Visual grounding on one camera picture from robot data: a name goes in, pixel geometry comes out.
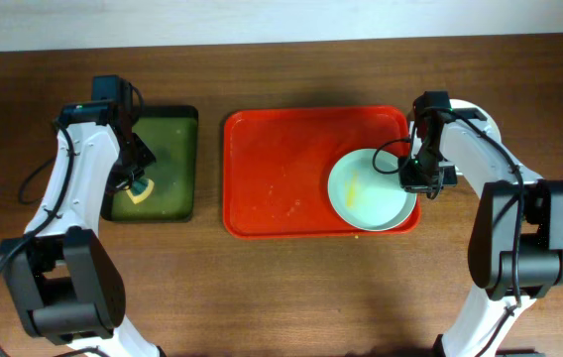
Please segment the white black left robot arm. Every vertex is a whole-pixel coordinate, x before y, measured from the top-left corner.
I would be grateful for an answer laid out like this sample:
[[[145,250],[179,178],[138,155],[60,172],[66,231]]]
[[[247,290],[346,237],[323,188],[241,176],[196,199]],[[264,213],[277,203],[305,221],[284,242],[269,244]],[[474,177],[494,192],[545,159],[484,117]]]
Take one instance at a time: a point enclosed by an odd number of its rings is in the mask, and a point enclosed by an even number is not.
[[[133,187],[156,160],[132,130],[142,106],[115,74],[93,78],[90,101],[63,106],[40,206],[22,237],[0,243],[0,280],[25,332],[73,355],[164,353],[127,317],[122,277],[98,238],[105,195]]]

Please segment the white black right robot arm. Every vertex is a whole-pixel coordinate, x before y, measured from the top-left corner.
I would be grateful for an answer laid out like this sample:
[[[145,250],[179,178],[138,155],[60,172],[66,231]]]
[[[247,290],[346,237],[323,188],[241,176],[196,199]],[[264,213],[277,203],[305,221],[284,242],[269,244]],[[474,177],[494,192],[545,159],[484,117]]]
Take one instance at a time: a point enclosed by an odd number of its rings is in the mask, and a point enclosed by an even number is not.
[[[563,180],[527,168],[479,106],[426,91],[413,101],[410,139],[399,159],[407,192],[436,198],[462,176],[479,199],[468,244],[473,285],[436,356],[495,356],[518,318],[563,285]]]

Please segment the cream white plate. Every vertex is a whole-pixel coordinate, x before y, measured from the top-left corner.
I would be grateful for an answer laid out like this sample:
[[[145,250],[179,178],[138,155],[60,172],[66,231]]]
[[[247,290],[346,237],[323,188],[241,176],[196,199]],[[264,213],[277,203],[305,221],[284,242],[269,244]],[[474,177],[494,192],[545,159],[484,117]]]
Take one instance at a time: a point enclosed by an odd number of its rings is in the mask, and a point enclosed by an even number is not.
[[[496,123],[495,119],[486,110],[484,110],[482,107],[480,107],[479,105],[474,104],[472,102],[462,100],[462,99],[455,99],[455,98],[451,98],[450,103],[451,103],[451,106],[454,110],[457,110],[457,109],[477,109],[478,111],[480,111],[484,115],[488,125],[491,127],[491,129],[489,130],[489,133],[492,135],[492,137],[499,142],[502,140],[502,135],[501,135],[499,126]]]

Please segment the pale green plate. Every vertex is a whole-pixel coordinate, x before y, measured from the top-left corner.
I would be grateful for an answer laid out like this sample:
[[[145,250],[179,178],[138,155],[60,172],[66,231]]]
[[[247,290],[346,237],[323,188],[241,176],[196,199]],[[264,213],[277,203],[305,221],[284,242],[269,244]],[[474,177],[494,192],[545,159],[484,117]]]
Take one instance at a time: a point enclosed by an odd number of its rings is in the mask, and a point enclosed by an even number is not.
[[[397,157],[376,149],[343,156],[330,171],[327,195],[337,215],[351,226],[370,232],[394,229],[414,210],[417,198],[399,184]]]

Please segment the yellow green scrub sponge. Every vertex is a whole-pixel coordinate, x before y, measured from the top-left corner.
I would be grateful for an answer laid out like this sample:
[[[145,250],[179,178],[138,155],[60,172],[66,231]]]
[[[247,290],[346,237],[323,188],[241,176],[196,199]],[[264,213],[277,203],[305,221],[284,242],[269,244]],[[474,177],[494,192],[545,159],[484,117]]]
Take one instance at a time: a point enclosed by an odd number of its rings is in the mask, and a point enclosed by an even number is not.
[[[134,204],[146,200],[153,192],[155,183],[149,178],[139,178],[128,185],[125,192]]]

